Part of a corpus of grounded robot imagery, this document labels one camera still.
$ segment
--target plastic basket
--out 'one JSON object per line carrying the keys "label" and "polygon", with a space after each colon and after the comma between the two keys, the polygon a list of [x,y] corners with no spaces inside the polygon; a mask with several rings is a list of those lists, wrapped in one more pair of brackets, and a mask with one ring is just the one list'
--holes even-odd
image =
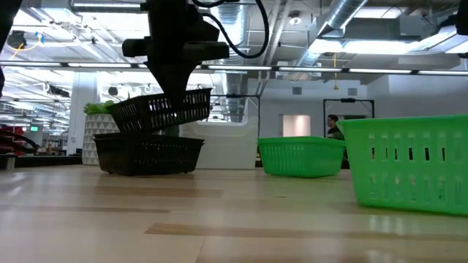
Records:
{"label": "plastic basket", "polygon": [[339,121],[362,205],[468,214],[468,115]]}
{"label": "plastic basket", "polygon": [[269,175],[316,178],[341,169],[344,142],[321,137],[258,140],[263,169]]}
{"label": "plastic basket", "polygon": [[149,133],[167,127],[199,121],[210,114],[211,88],[187,91],[174,109],[164,94],[138,96],[108,107],[123,133]]}
{"label": "plastic basket", "polygon": [[192,172],[203,140],[162,135],[97,134],[101,170],[121,175]]}

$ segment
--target table surface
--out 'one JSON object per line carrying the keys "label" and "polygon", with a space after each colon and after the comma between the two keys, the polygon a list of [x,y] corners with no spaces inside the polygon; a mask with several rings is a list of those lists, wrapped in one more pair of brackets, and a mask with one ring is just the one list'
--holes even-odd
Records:
{"label": "table surface", "polygon": [[468,218],[356,204],[349,172],[0,173],[1,262],[468,262]]}

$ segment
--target green basket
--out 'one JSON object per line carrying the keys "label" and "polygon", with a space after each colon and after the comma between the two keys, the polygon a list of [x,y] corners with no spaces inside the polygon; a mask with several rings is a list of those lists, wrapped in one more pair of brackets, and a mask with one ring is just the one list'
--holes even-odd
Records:
{"label": "green basket", "polygon": [[468,115],[339,121],[338,127],[359,203],[468,214]]}
{"label": "green basket", "polygon": [[341,169],[344,142],[321,137],[258,140],[263,169],[269,175],[316,178]]}

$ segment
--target black basket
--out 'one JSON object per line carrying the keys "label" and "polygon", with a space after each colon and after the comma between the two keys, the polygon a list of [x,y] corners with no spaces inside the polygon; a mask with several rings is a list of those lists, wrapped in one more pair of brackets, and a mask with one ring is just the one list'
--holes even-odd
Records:
{"label": "black basket", "polygon": [[101,170],[120,175],[192,172],[204,141],[153,134],[94,136]]}
{"label": "black basket", "polygon": [[176,109],[164,94],[138,96],[108,109],[120,132],[150,133],[207,118],[210,93],[211,88],[187,91],[182,105]]}

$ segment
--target green plant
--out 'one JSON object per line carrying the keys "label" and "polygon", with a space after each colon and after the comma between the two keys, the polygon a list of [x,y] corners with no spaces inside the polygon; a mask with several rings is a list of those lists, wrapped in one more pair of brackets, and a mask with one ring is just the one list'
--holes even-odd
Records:
{"label": "green plant", "polygon": [[87,115],[93,115],[93,114],[109,114],[109,110],[107,107],[113,105],[113,101],[106,101],[105,103],[88,103],[85,105],[85,110],[84,112]]}

